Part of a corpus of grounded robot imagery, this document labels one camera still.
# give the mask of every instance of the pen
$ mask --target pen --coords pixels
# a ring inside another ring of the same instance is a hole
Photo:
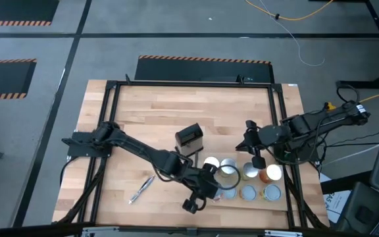
[[[137,193],[134,194],[134,195],[131,197],[131,199],[128,201],[128,204],[133,203],[133,202],[139,197],[139,195],[140,195],[140,194],[141,194],[146,188],[148,188],[148,187],[150,186],[150,184],[153,182],[154,179],[155,179],[155,176],[154,176],[154,175],[150,176],[150,178],[147,179],[147,180],[144,182],[143,186],[141,186],[141,188],[137,191]]]

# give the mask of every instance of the concrete floor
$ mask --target concrete floor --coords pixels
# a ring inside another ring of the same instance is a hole
[[[323,4],[307,0],[263,1],[270,11],[288,17],[303,16]],[[48,28],[7,26],[0,27],[0,32],[73,33],[84,3],[83,0],[61,1],[53,25]],[[379,14],[379,1],[372,3]],[[332,3],[307,20],[280,22],[295,33],[378,32],[362,3]],[[266,14],[244,0],[93,0],[84,32],[285,33]],[[76,125],[87,81],[123,80],[126,73],[134,77],[139,55],[271,61],[277,83],[299,85],[305,111],[321,108],[325,101],[339,105],[337,80],[372,80],[379,76],[379,39],[300,39],[299,43],[305,61],[317,64],[325,58],[325,63],[316,67],[301,63],[292,39],[81,39],[24,224],[51,222],[59,191],[59,173],[67,152],[61,138],[69,137]],[[38,59],[28,96],[23,100],[0,101],[0,151],[5,153],[0,159],[0,228],[11,225],[71,44],[70,38],[0,39],[0,59]],[[360,93],[366,98],[379,90],[360,90]],[[333,131],[327,138],[328,144],[378,132],[379,99],[367,102],[365,107],[373,114],[370,122]],[[377,142],[379,136],[363,141]],[[327,161],[360,149],[363,147],[329,149]],[[369,170],[376,152],[333,163],[325,167],[323,173],[338,178]]]

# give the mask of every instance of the wooden table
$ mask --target wooden table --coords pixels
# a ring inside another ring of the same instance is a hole
[[[105,91],[106,80],[90,80],[77,129],[91,132],[96,126]],[[288,116],[303,113],[299,90],[296,85],[282,84]],[[111,108],[110,96],[108,108]],[[280,118],[278,97],[276,110]],[[109,109],[105,120],[109,119]],[[157,149],[173,150],[175,132],[199,123],[203,129],[204,150],[199,155],[199,167],[204,158],[232,157],[238,166],[250,161],[247,153],[235,151],[243,140],[245,121],[254,120],[259,126],[272,124],[266,89],[259,88],[203,88],[163,86],[121,86],[115,121],[130,136]],[[262,153],[267,165],[275,163],[267,153]],[[53,220],[64,217],[83,191],[89,158],[78,158],[66,168],[59,192]],[[313,212],[324,224],[329,224],[317,171],[308,163],[300,165],[303,196]],[[252,205],[240,199],[231,205],[226,201],[213,203],[208,200],[203,211],[191,214],[182,209],[190,191],[174,182],[161,182],[158,178],[132,205],[130,197],[149,176],[154,174],[147,161],[116,147],[108,160],[96,224],[131,226],[186,226],[211,228],[287,228],[287,204],[282,200],[268,202],[257,199]],[[265,187],[259,180],[256,186]],[[89,198],[85,221],[93,197]],[[295,224],[299,224],[296,201],[292,197]]]

